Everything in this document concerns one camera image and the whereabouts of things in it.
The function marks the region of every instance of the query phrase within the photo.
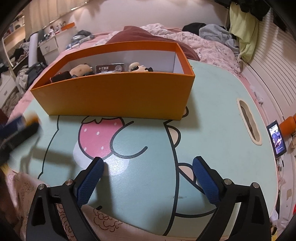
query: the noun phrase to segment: silver screw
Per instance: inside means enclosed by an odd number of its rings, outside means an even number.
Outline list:
[[[226,185],[230,185],[230,184],[232,184],[232,181],[230,179],[226,178],[226,179],[224,179],[224,183]]]
[[[260,186],[259,186],[258,183],[253,183],[253,187],[254,187],[254,188],[259,188]]]
[[[42,190],[42,189],[44,188],[44,186],[45,186],[44,184],[40,184],[40,185],[38,186],[38,189],[39,189],[39,190]]]
[[[65,181],[65,184],[67,186],[71,185],[72,183],[73,183],[73,180],[72,179],[69,179],[69,180]]]

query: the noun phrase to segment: drawer handle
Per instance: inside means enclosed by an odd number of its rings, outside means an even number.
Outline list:
[[[256,122],[254,120],[252,112],[250,111],[249,106],[242,99],[237,99],[237,105],[239,107],[239,112],[243,118],[244,125],[246,126],[252,141],[256,145],[262,145],[261,135],[258,131]]]

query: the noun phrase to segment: figurine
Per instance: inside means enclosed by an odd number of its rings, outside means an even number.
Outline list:
[[[140,65],[138,62],[130,64],[128,70],[130,72],[153,72],[153,69],[151,67],[146,68],[144,65]]]

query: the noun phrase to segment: red pillow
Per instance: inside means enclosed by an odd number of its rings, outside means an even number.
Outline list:
[[[172,39],[154,36],[146,30],[135,26],[125,26],[123,31],[114,35],[106,44],[128,41],[164,41],[178,43],[188,59],[200,61],[200,58],[198,57],[197,53],[195,53],[195,51],[187,44]]]

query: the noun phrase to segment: plush toy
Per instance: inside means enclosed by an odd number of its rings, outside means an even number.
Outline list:
[[[144,65],[140,65],[138,62],[130,64],[128,70],[130,72],[153,72],[153,69],[151,67],[146,68]]]
[[[81,77],[84,74],[89,73],[89,72],[92,72],[92,69],[87,64],[80,64],[70,70],[71,76],[76,75],[77,77]]]

